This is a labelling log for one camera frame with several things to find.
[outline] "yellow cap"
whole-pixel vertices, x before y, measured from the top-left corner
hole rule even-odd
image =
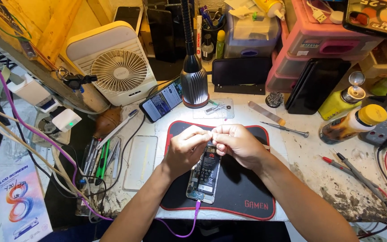
[[[223,42],[225,40],[225,31],[219,30],[218,32],[218,41]]]
[[[358,111],[358,118],[368,125],[376,125],[387,119],[387,112],[377,104],[369,104]]]

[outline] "forearm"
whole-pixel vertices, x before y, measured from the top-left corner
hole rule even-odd
[[[101,242],[140,242],[171,182],[162,165],[157,166],[142,188],[118,214]]]
[[[307,241],[358,241],[341,214],[274,158],[255,172]]]

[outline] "mouse pad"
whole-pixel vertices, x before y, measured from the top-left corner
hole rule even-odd
[[[214,128],[183,121],[173,122],[168,129],[165,153],[169,147],[169,140],[191,125],[196,125],[204,130]],[[262,144],[270,145],[268,133],[264,128],[257,125],[246,126],[246,128]],[[191,171],[186,172],[170,185],[161,201],[160,206],[163,209],[170,211],[195,210],[196,201],[186,197],[190,174]],[[213,204],[203,202],[201,209],[219,210],[257,220],[269,220],[274,216],[276,202],[271,192],[252,170],[242,167],[232,156],[222,157],[217,183],[215,202]]]

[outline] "desk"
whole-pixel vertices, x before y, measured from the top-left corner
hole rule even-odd
[[[366,178],[378,184],[387,192],[387,186],[385,185],[386,180],[380,174],[379,167],[375,160],[375,147],[360,141],[357,137],[334,146],[326,145],[319,139],[318,131],[319,128],[328,123],[328,121],[324,121],[320,118],[318,113],[314,115],[290,115],[283,106],[280,106],[277,109],[266,106],[265,96],[215,93],[213,90],[214,86],[209,82],[211,99],[233,99],[234,118],[227,120],[194,119],[192,110],[184,107],[183,104],[180,104],[154,124],[149,123],[147,120],[144,122],[137,135],[154,135],[158,137],[154,167],[156,167],[164,157],[164,146],[168,127],[176,120],[209,126],[218,126],[220,124],[243,124],[245,126],[261,125],[267,130],[270,136],[271,153],[279,158],[279,160],[281,160],[303,183],[308,185],[310,189],[315,191],[337,209],[346,220],[349,222],[387,221],[385,207],[380,205],[380,201],[364,185],[360,184],[346,173],[337,170],[335,167],[329,166],[319,157],[319,155],[326,156],[339,162],[338,157],[336,157],[335,153],[332,151],[332,149],[336,149],[336,151],[349,158],[352,164],[362,172]],[[247,106],[248,101],[254,101],[285,119],[286,127],[304,132],[309,131],[310,136],[308,138],[303,138],[300,135],[281,131],[260,123],[259,121],[269,122],[270,120],[251,110]],[[128,113],[138,108],[139,103],[140,102],[135,102],[123,107],[122,117],[126,118]],[[138,128],[142,119],[143,115],[142,113],[139,113],[117,134],[118,137],[123,139],[123,145],[125,145],[129,137]],[[135,192],[126,192],[122,190],[130,148],[131,144],[128,144],[123,155],[123,167],[120,179],[115,187],[107,192],[104,200],[105,216],[116,216],[135,195]],[[110,182],[114,182],[111,177],[105,177],[105,180],[109,184]],[[92,192],[103,189],[104,187],[102,184],[100,187],[92,185],[91,188]],[[96,207],[98,207],[101,199],[102,196],[95,196],[92,199]],[[81,205],[80,201],[78,202],[77,214],[89,214],[86,207]],[[165,211],[162,208],[159,208],[156,217],[192,219],[194,217],[194,211]],[[211,210],[200,210],[198,219],[251,220],[239,215]],[[288,221],[286,214],[278,202],[276,202],[276,213],[271,221]]]

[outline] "desk lamp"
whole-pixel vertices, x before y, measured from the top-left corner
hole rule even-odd
[[[201,108],[207,105],[210,99],[207,87],[207,72],[195,53],[192,38],[191,15],[188,0],[181,0],[183,28],[185,29],[186,57],[183,70],[180,73],[183,104],[188,108]]]

